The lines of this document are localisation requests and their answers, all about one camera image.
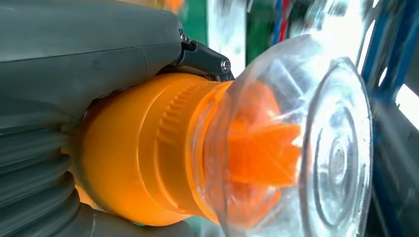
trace orange plastic part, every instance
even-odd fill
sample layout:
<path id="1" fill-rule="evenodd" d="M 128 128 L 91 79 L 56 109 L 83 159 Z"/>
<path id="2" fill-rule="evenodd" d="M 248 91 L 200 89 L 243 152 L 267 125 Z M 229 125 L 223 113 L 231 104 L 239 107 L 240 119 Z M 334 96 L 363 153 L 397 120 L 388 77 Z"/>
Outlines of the orange plastic part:
<path id="1" fill-rule="evenodd" d="M 113 98 L 83 140 L 81 180 L 89 196 L 105 210 L 146 225 L 190 215 L 217 221 L 199 193 L 203 181 L 196 182 L 192 163 L 202 163 L 194 152 L 202 151 L 204 134 L 196 126 L 208 126 L 206 118 L 229 85 L 169 74 Z"/>

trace gray machine housing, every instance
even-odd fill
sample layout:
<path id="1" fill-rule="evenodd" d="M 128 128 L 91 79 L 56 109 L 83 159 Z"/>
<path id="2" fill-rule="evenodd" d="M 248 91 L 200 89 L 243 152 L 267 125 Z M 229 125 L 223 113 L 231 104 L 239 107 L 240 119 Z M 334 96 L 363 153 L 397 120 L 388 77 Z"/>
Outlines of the gray machine housing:
<path id="1" fill-rule="evenodd" d="M 108 0 L 0 1 L 0 237 L 190 236 L 79 202 L 60 148 L 91 102 L 181 54 L 170 12 Z"/>

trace metal screw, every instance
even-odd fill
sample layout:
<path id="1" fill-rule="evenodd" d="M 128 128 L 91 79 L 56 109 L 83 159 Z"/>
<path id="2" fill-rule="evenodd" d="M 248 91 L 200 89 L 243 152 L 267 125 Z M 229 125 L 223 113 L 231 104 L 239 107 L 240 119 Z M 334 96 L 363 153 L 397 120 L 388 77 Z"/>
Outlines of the metal screw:
<path id="1" fill-rule="evenodd" d="M 223 58 L 221 60 L 221 69 L 223 70 L 223 72 L 225 72 L 225 73 L 228 72 L 230 70 L 230 68 L 231 68 L 230 61 L 226 58 Z"/>
<path id="2" fill-rule="evenodd" d="M 182 42 L 186 44 L 189 44 L 191 42 L 191 39 L 183 33 L 180 35 L 180 40 L 182 40 Z"/>

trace transparent plastic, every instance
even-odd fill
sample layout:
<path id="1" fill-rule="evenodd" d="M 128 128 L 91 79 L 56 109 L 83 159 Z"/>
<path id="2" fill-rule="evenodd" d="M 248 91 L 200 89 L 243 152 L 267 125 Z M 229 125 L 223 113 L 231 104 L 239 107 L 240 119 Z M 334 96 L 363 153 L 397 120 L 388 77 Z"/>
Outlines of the transparent plastic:
<path id="1" fill-rule="evenodd" d="M 362 236 L 371 111 L 347 58 L 311 36 L 271 47 L 227 89 L 204 147 L 204 195 L 227 236 Z"/>

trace black metal clamp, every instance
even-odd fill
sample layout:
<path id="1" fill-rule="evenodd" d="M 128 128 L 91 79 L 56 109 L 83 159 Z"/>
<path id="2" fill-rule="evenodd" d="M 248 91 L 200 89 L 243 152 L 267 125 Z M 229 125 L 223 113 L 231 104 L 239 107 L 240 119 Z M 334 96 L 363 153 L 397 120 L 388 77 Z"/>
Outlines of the black metal clamp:
<path id="1" fill-rule="evenodd" d="M 234 80 L 231 73 L 231 63 L 227 57 L 195 40 L 191 41 L 182 30 L 179 32 L 182 40 L 182 51 L 178 60 L 171 66 L 177 69 L 192 68 L 206 76 L 209 80 Z"/>

